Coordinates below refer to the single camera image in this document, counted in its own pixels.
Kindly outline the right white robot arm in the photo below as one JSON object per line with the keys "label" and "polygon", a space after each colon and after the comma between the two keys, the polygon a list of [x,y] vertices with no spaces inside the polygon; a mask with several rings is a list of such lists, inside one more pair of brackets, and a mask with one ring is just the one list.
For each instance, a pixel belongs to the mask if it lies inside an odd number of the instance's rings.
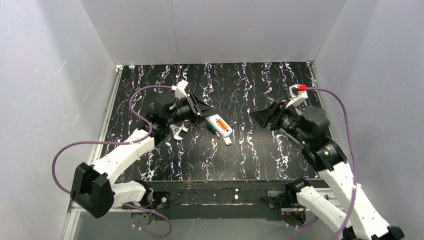
{"label": "right white robot arm", "polygon": [[286,187],[294,202],[309,208],[342,240],[402,240],[405,234],[391,226],[365,195],[348,163],[347,157],[328,135],[330,122],[326,112],[316,106],[298,110],[285,102],[253,111],[250,116],[261,128],[283,130],[302,144],[301,153],[309,165],[324,179],[337,197],[342,212],[321,197],[304,179]]}

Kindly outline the white remote battery cover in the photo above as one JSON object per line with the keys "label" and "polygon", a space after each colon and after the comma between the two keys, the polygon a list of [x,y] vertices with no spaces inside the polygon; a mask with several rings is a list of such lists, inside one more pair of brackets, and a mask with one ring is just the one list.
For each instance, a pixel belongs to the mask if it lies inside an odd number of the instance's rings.
{"label": "white remote battery cover", "polygon": [[227,146],[230,146],[232,144],[230,137],[224,137],[223,140]]}

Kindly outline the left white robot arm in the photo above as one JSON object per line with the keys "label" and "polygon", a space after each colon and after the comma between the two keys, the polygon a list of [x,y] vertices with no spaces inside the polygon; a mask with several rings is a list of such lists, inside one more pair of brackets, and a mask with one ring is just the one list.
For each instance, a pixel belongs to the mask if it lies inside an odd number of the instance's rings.
{"label": "left white robot arm", "polygon": [[146,185],[140,181],[117,183],[118,177],[167,138],[176,123],[190,121],[197,125],[207,121],[220,136],[230,136],[233,130],[219,113],[193,93],[160,94],[146,116],[147,124],[140,125],[126,141],[120,142],[104,157],[90,165],[81,163],[76,167],[71,199],[95,218],[103,217],[113,206],[142,201],[147,192]]}

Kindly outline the orange battery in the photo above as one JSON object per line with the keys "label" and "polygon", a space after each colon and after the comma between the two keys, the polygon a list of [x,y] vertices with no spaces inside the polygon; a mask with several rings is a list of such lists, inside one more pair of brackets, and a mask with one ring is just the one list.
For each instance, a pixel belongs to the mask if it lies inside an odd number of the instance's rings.
{"label": "orange battery", "polygon": [[222,119],[217,119],[215,122],[223,131],[228,130],[228,125]]}

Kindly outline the white remote control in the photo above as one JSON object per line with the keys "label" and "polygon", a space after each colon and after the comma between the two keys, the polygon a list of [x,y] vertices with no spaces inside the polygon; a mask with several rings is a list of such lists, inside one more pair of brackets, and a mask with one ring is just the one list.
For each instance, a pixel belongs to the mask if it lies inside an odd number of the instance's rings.
{"label": "white remote control", "polygon": [[227,138],[232,134],[233,129],[219,114],[208,116],[205,119],[223,138]]}

